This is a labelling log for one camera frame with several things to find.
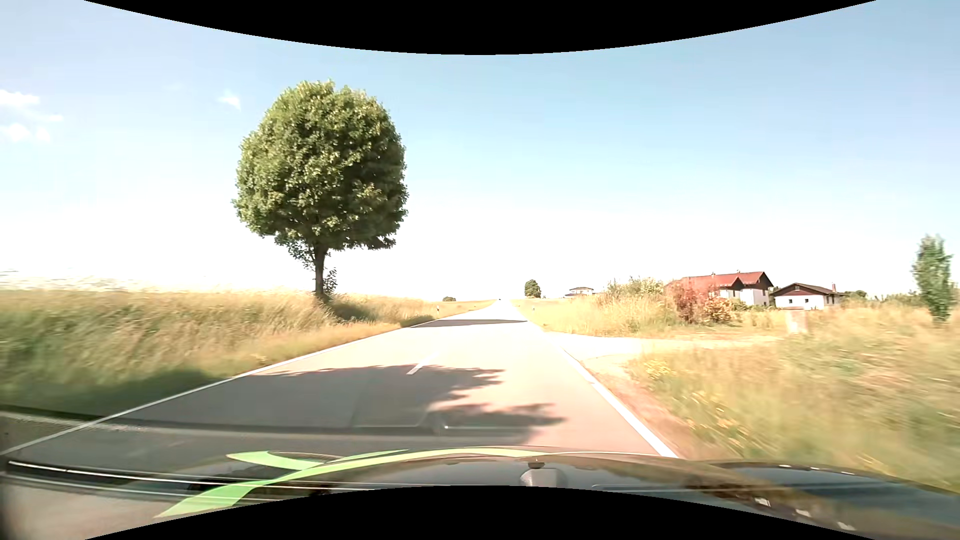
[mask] white house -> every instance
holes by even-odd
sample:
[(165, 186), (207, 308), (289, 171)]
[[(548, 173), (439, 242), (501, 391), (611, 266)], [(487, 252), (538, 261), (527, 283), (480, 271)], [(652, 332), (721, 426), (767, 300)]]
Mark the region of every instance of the white house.
[(593, 294), (593, 289), (590, 287), (573, 287), (570, 289), (570, 292), (564, 294), (564, 296), (580, 296), (582, 294)]
[(839, 306), (843, 299), (843, 293), (837, 292), (836, 284), (832, 288), (826, 288), (790, 283), (770, 296), (774, 298), (776, 306), (782, 309), (825, 309)]
[(737, 298), (747, 306), (771, 306), (770, 289), (773, 283), (766, 272), (736, 272), (691, 276), (670, 282), (667, 286), (686, 286), (708, 296)]

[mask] road edge line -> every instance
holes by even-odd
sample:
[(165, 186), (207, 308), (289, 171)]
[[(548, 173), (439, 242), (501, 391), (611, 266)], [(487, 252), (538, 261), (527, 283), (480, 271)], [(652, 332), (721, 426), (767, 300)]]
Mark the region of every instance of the road edge line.
[[(540, 328), (537, 324), (533, 323), (532, 321), (528, 320), (527, 322), (530, 323), (531, 325), (534, 325), (538, 329)], [(604, 386), (602, 382), (597, 380), (597, 378), (594, 377), (593, 374), (590, 371), (588, 371), (587, 368), (584, 367), (584, 365), (580, 363), (579, 360), (574, 358), (573, 355), (568, 353), (566, 349), (561, 347), (561, 345), (556, 341), (554, 341), (552, 338), (550, 338), (550, 336), (544, 335), (543, 338), (549, 341), (554, 347), (557, 348), (557, 350), (559, 350), (564, 355), (564, 358), (566, 359), (567, 363), (573, 366), (573, 369), (577, 370), (577, 373), (579, 373), (580, 376), (583, 377), (589, 383), (589, 385), (592, 386), (593, 389), (597, 391), (598, 394), (600, 394), (600, 397), (606, 400), (607, 403), (610, 404), (613, 407), (613, 409), (616, 410), (616, 412), (618, 412), (620, 416), (622, 416), (623, 419), (627, 421), (627, 424), (630, 424), (630, 427), (633, 428), (634, 431), (639, 433), (639, 435), (643, 437), (643, 440), (647, 441), (647, 444), (652, 446), (653, 449), (657, 451), (658, 454), (664, 457), (677, 457), (679, 459), (677, 454), (674, 453), (672, 450), (670, 450), (670, 447), (668, 447), (662, 440), (660, 440), (659, 437), (657, 437), (655, 433), (653, 433), (642, 422), (640, 422), (640, 419), (636, 418), (633, 412), (631, 412), (631, 410), (627, 408), (627, 406), (624, 405), (623, 402), (617, 399), (617, 397), (613, 395), (613, 393), (610, 391), (609, 388), (607, 388), (606, 386)]]
[(473, 311), (465, 311), (464, 313), (457, 313), (456, 315), (450, 315), (450, 316), (443, 317), (443, 318), (440, 318), (440, 319), (433, 319), (432, 321), (425, 321), (425, 322), (422, 322), (422, 323), (418, 323), (418, 324), (416, 324), (416, 325), (411, 325), (411, 326), (409, 326), (409, 327), (402, 327), (402, 328), (398, 328), (398, 329), (393, 329), (393, 330), (391, 330), (391, 331), (385, 331), (385, 332), (383, 332), (383, 333), (377, 333), (377, 334), (374, 334), (374, 335), (368, 335), (367, 337), (361, 337), (360, 339), (355, 339), (355, 340), (353, 340), (353, 341), (348, 341), (347, 343), (341, 343), (340, 345), (335, 345), (335, 346), (330, 347), (330, 348), (328, 348), (328, 349), (322, 349), (322, 350), (320, 350), (320, 351), (316, 351), (316, 352), (313, 352), (313, 353), (309, 353), (309, 354), (306, 354), (306, 355), (303, 355), (303, 356), (297, 356), (296, 358), (290, 358), (290, 359), (288, 359), (288, 360), (281, 360), (280, 362), (277, 362), (276, 364), (271, 364), (271, 365), (268, 365), (268, 366), (258, 367), (258, 368), (256, 368), (256, 369), (250, 370), (250, 371), (245, 372), (245, 373), (241, 373), (241, 374), (239, 374), (239, 375), (234, 375), (234, 376), (228, 377), (228, 378), (223, 379), (223, 380), (216, 380), (215, 382), (211, 382), (211, 383), (205, 384), (205, 385), (203, 385), (203, 386), (198, 386), (197, 388), (193, 388), (193, 389), (190, 389), (190, 390), (186, 390), (186, 391), (184, 391), (184, 392), (180, 392), (179, 394), (175, 394), (175, 395), (173, 395), (173, 396), (169, 396), (169, 397), (166, 397), (166, 398), (162, 398), (162, 399), (159, 399), (159, 400), (155, 400), (155, 401), (149, 402), (148, 404), (138, 405), (138, 406), (135, 406), (135, 407), (133, 407), (133, 408), (129, 408), (129, 409), (127, 409), (127, 410), (123, 410), (123, 411), (120, 411), (120, 412), (115, 412), (115, 413), (110, 414), (109, 416), (105, 416), (105, 417), (103, 417), (103, 418), (98, 418), (98, 419), (96, 419), (96, 420), (90, 420), (90, 421), (84, 422), (84, 423), (82, 423), (82, 424), (79, 424), (78, 426), (74, 426), (73, 428), (69, 428), (69, 429), (67, 429), (67, 430), (57, 431), (56, 433), (51, 433), (51, 434), (49, 434), (49, 435), (42, 436), (42, 437), (40, 437), (40, 438), (38, 438), (38, 439), (35, 439), (35, 440), (33, 440), (33, 441), (26, 442), (26, 443), (23, 443), (23, 444), (19, 444), (19, 445), (16, 445), (16, 446), (12, 447), (12, 448), (8, 448), (8, 449), (6, 449), (6, 450), (4, 450), (4, 451), (0, 451), (0, 455), (7, 455), (7, 454), (10, 454), (10, 453), (12, 453), (12, 452), (16, 452), (16, 451), (18, 451), (18, 450), (23, 450), (23, 449), (25, 449), (25, 448), (27, 448), (27, 447), (29, 447), (29, 446), (33, 446), (34, 444), (42, 443), (42, 442), (45, 442), (45, 441), (49, 441), (50, 439), (59, 437), (59, 436), (61, 436), (61, 435), (66, 435), (67, 433), (72, 433), (72, 432), (74, 432), (74, 431), (83, 430), (83, 429), (85, 429), (85, 428), (89, 428), (90, 426), (96, 426), (97, 424), (106, 422), (107, 420), (113, 420), (114, 418), (123, 416), (123, 415), (125, 415), (125, 414), (130, 414), (130, 413), (135, 412), (135, 411), (137, 411), (137, 410), (140, 410), (140, 409), (142, 409), (142, 408), (147, 408), (148, 406), (154, 406), (154, 405), (162, 404), (162, 403), (164, 403), (164, 402), (169, 402), (169, 401), (171, 401), (171, 400), (175, 400), (176, 398), (181, 398), (181, 397), (186, 396), (186, 395), (188, 395), (188, 394), (193, 394), (194, 392), (200, 392), (201, 390), (206, 390), (207, 388), (212, 388), (212, 387), (214, 387), (214, 386), (219, 386), (219, 385), (221, 385), (221, 384), (223, 384), (223, 383), (225, 383), (225, 382), (230, 382), (231, 380), (237, 380), (237, 379), (240, 379), (240, 378), (243, 378), (243, 377), (247, 377), (247, 376), (250, 376), (250, 375), (256, 375), (257, 373), (260, 373), (260, 372), (263, 372), (263, 371), (267, 371), (267, 370), (273, 369), (273, 368), (275, 368), (275, 367), (280, 367), (280, 366), (283, 366), (283, 365), (286, 365), (286, 364), (291, 364), (291, 363), (296, 362), (296, 361), (305, 360), (305, 359), (307, 359), (307, 358), (310, 358), (311, 356), (322, 355), (323, 353), (329, 353), (330, 351), (336, 351), (337, 349), (342, 349), (342, 348), (344, 348), (344, 347), (346, 347), (346, 346), (348, 346), (348, 345), (353, 345), (353, 344), (355, 344), (355, 343), (360, 343), (361, 341), (366, 341), (366, 340), (368, 340), (368, 339), (373, 339), (373, 338), (375, 338), (375, 337), (380, 337), (381, 335), (387, 335), (388, 333), (394, 333), (395, 331), (401, 331), (401, 330), (407, 330), (407, 329), (416, 328), (416, 327), (418, 327), (418, 326), (420, 326), (420, 325), (429, 324), (429, 323), (432, 323), (432, 322), (434, 322), (434, 321), (442, 321), (442, 320), (444, 320), (444, 319), (449, 319), (450, 317), (456, 317), (457, 315), (464, 315), (464, 314), (466, 314), (466, 313), (473, 313), (474, 311), (480, 311), (480, 310), (482, 310), (482, 309), (486, 309), (487, 307), (481, 307), (480, 309), (474, 309)]

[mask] brown roof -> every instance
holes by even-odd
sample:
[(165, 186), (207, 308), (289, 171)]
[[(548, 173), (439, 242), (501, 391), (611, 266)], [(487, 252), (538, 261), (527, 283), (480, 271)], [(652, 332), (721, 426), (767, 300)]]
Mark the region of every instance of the brown roof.
[(793, 291), (796, 290), (796, 289), (794, 288), (795, 286), (798, 286), (798, 287), (800, 287), (800, 288), (803, 288), (803, 289), (806, 289), (806, 290), (808, 290), (808, 291), (810, 291), (810, 292), (814, 292), (814, 293), (818, 293), (818, 294), (835, 294), (835, 295), (837, 295), (837, 296), (843, 296), (843, 293), (842, 293), (842, 292), (834, 292), (834, 291), (832, 291), (832, 290), (830, 290), (830, 289), (828, 289), (828, 288), (826, 288), (826, 287), (821, 287), (821, 286), (818, 286), (818, 285), (808, 285), (808, 284), (806, 284), (806, 283), (799, 283), (799, 282), (790, 283), (789, 285), (787, 285), (786, 287), (778, 290), (777, 292), (772, 292), (772, 293), (770, 293), (770, 296), (773, 296), (773, 297), (786, 296), (786, 295), (788, 295), (788, 294), (790, 294), (791, 292), (793, 292)]
[(743, 286), (757, 284), (763, 272), (738, 272), (734, 274), (711, 274), (709, 276), (690, 276), (689, 278), (680, 278), (670, 284), (688, 284), (691, 288), (698, 290), (708, 290), (711, 288), (730, 287), (737, 280), (743, 283)]

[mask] grass field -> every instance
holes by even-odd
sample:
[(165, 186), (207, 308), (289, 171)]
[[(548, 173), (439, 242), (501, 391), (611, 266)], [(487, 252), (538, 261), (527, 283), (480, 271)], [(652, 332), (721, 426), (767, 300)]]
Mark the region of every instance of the grass field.
[(809, 316), (806, 335), (650, 353), (630, 371), (732, 454), (847, 465), (960, 491), (960, 323), (936, 328), (925, 310), (896, 305)]
[(686, 324), (671, 306), (644, 296), (616, 300), (574, 297), (514, 300), (525, 317), (548, 331), (600, 336), (672, 337), (685, 334), (786, 333), (783, 314), (777, 310), (736, 312), (729, 324)]
[(0, 290), (0, 402), (110, 414), (491, 303), (339, 295), (317, 308), (299, 292)]

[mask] white lane marking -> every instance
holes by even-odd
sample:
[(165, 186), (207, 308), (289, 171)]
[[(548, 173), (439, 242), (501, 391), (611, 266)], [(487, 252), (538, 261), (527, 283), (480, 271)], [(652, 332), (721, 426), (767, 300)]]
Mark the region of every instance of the white lane marking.
[(535, 323), (530, 322), (529, 319), (524, 317), (519, 312), (518, 309), (514, 308), (514, 310), (516, 310), (516, 314), (519, 315), (520, 319), (527, 321), (527, 323), (530, 324), (533, 328), (540, 331), (540, 334), (543, 336), (543, 338), (549, 341), (551, 344), (553, 344), (553, 346), (556, 347), (557, 350), (564, 355), (564, 358), (566, 358), (566, 361), (571, 366), (573, 366), (573, 369), (577, 370), (577, 373), (579, 373), (581, 377), (586, 379), (587, 382), (589, 382), (590, 386), (592, 386), (593, 389), (596, 390), (601, 397), (603, 397), (603, 399), (607, 400), (607, 403), (609, 403), (614, 410), (620, 413), (620, 416), (622, 416), (623, 419), (627, 421), (627, 424), (630, 424), (630, 427), (633, 428), (634, 431), (639, 433), (640, 436), (643, 437), (643, 440), (647, 441), (647, 444), (652, 446), (654, 450), (657, 451), (658, 454), (664, 457), (677, 457), (677, 455), (674, 454), (672, 450), (670, 450), (670, 447), (663, 444), (663, 441), (661, 441), (659, 437), (657, 437), (652, 431), (650, 431), (649, 428), (644, 426), (643, 423), (640, 422), (640, 420), (634, 416), (633, 412), (631, 412), (629, 408), (624, 406), (624, 404), (620, 403), (620, 400), (616, 399), (616, 396), (613, 395), (610, 389), (608, 389), (599, 380), (597, 380), (597, 378), (594, 377), (591, 372), (587, 371), (587, 368), (585, 368), (583, 364), (581, 364), (576, 358), (571, 356), (570, 353), (568, 353), (566, 349), (561, 347), (559, 343), (557, 343), (556, 341), (551, 339), (548, 335), (546, 335), (546, 333), (543, 332), (543, 330), (539, 326), (537, 326)]
[[(459, 313), (459, 315), (467, 315), (467, 314), (469, 314), (469, 313), (472, 313), (472, 314), (475, 315), (477, 311), (483, 311), (484, 309), (489, 309), (490, 307), (492, 307), (492, 305), (487, 306), (487, 307), (483, 307), (483, 308), (481, 308), (481, 309), (476, 309), (476, 310), (474, 310), (474, 311), (468, 311), (468, 313)], [(442, 319), (434, 319), (434, 320), (435, 320), (435, 321), (442, 321), (442, 320), (444, 320), (444, 319), (451, 319), (451, 318), (457, 317), (457, 316), (458, 316), (458, 315), (450, 315), (449, 317), (444, 317), (444, 318), (442, 318)], [(369, 336), (367, 336), (367, 337), (363, 337), (363, 338), (357, 339), (357, 340), (355, 340), (355, 341), (349, 341), (349, 342), (344, 343), (344, 344), (342, 344), (342, 345), (337, 345), (336, 347), (330, 347), (329, 349), (323, 349), (322, 351), (317, 351), (316, 353), (310, 353), (309, 355), (297, 356), (296, 358), (290, 358), (289, 360), (283, 360), (283, 361), (278, 362), (278, 363), (276, 363), (276, 364), (272, 364), (272, 365), (269, 365), (269, 366), (264, 366), (264, 367), (261, 367), (261, 368), (254, 369), (254, 370), (252, 370), (252, 371), (248, 371), (247, 373), (241, 373), (240, 375), (234, 375), (233, 377), (230, 377), (230, 378), (227, 378), (227, 379), (217, 380), (217, 381), (215, 381), (215, 382), (212, 382), (212, 383), (210, 383), (210, 384), (205, 384), (204, 386), (200, 386), (200, 387), (194, 388), (194, 389), (192, 389), (192, 390), (187, 390), (187, 391), (185, 391), (185, 392), (180, 392), (179, 394), (170, 396), (170, 397), (168, 397), (168, 398), (162, 398), (162, 399), (159, 399), (159, 400), (156, 400), (156, 401), (153, 401), (153, 402), (149, 402), (148, 404), (144, 404), (144, 405), (140, 405), (140, 406), (135, 406), (134, 408), (129, 408), (129, 409), (127, 409), (127, 410), (120, 411), (120, 412), (111, 414), (111, 415), (109, 415), (109, 416), (105, 416), (105, 417), (103, 417), (103, 418), (98, 418), (98, 419), (96, 419), (96, 420), (91, 420), (91, 421), (89, 421), (89, 422), (84, 422), (84, 423), (79, 424), (79, 425), (77, 425), (77, 426), (74, 426), (73, 428), (70, 428), (70, 429), (68, 429), (68, 430), (57, 431), (56, 433), (51, 433), (51, 434), (49, 434), (49, 435), (40, 437), (40, 438), (35, 439), (35, 440), (33, 440), (33, 441), (26, 442), (26, 443), (23, 443), (23, 444), (20, 444), (20, 445), (16, 445), (16, 446), (14, 446), (14, 447), (12, 447), (12, 448), (8, 448), (8, 449), (6, 449), (6, 450), (4, 450), (4, 451), (0, 451), (0, 455), (5, 455), (5, 454), (9, 454), (9, 453), (11, 453), (11, 452), (16, 452), (16, 451), (18, 451), (18, 450), (22, 450), (22, 449), (24, 449), (24, 448), (27, 448), (28, 446), (33, 446), (34, 444), (41, 443), (41, 442), (44, 442), (44, 441), (48, 441), (48, 440), (50, 440), (50, 439), (52, 439), (52, 438), (54, 438), (54, 437), (59, 437), (59, 436), (61, 436), (61, 435), (66, 435), (67, 433), (72, 433), (73, 431), (78, 431), (78, 430), (82, 430), (82, 429), (84, 429), (84, 428), (89, 428), (90, 426), (95, 426), (95, 425), (100, 424), (100, 423), (102, 423), (102, 422), (106, 422), (107, 420), (113, 420), (114, 418), (118, 418), (118, 417), (123, 416), (123, 415), (125, 415), (125, 414), (130, 414), (130, 413), (132, 413), (132, 412), (136, 412), (137, 410), (140, 410), (140, 409), (142, 409), (142, 408), (147, 408), (148, 406), (159, 405), (159, 404), (162, 404), (163, 402), (169, 402), (170, 400), (175, 400), (176, 398), (181, 398), (181, 397), (186, 396), (186, 395), (188, 395), (188, 394), (193, 394), (194, 392), (200, 392), (201, 390), (206, 390), (207, 388), (212, 388), (212, 387), (214, 387), (214, 386), (219, 386), (220, 384), (223, 384), (224, 382), (230, 382), (231, 380), (237, 380), (237, 379), (240, 379), (240, 378), (242, 378), (242, 377), (247, 377), (247, 376), (250, 376), (250, 375), (256, 375), (256, 374), (258, 374), (258, 373), (262, 373), (262, 372), (264, 372), (264, 371), (267, 371), (267, 370), (270, 370), (270, 369), (274, 369), (275, 367), (280, 367), (280, 366), (284, 366), (284, 365), (287, 365), (287, 364), (292, 364), (292, 363), (294, 363), (294, 362), (298, 362), (298, 361), (300, 361), (300, 360), (304, 360), (304, 359), (310, 358), (310, 357), (312, 357), (312, 356), (322, 355), (323, 353), (329, 353), (329, 352), (331, 352), (331, 351), (336, 351), (337, 349), (343, 349), (344, 347), (347, 347), (347, 346), (350, 346), (350, 345), (355, 345), (355, 344), (357, 344), (357, 343), (360, 343), (361, 341), (366, 341), (366, 340), (368, 340), (368, 339), (374, 339), (375, 337), (381, 337), (381, 336), (387, 335), (387, 334), (389, 334), (389, 333), (394, 333), (395, 331), (409, 330), (409, 329), (412, 329), (412, 328), (416, 328), (416, 327), (418, 327), (418, 326), (420, 326), (420, 325), (425, 325), (425, 324), (429, 324), (429, 323), (432, 323), (432, 322), (433, 322), (433, 321), (426, 321), (426, 322), (424, 322), (424, 323), (420, 323), (420, 324), (418, 324), (418, 325), (409, 326), (409, 327), (406, 327), (406, 328), (399, 328), (399, 329), (396, 329), (396, 330), (385, 331), (385, 332), (379, 333), (379, 334), (377, 334), (377, 335), (369, 335)]]
[(408, 372), (407, 372), (407, 375), (413, 375), (413, 374), (417, 373), (417, 371), (418, 371), (421, 367), (423, 367), (424, 364), (426, 364), (426, 363), (429, 362), (430, 360), (436, 358), (439, 354), (440, 354), (440, 353), (434, 353), (433, 355), (430, 355), (430, 356), (424, 358), (419, 364), (417, 364), (416, 366), (414, 366), (414, 369), (408, 371)]

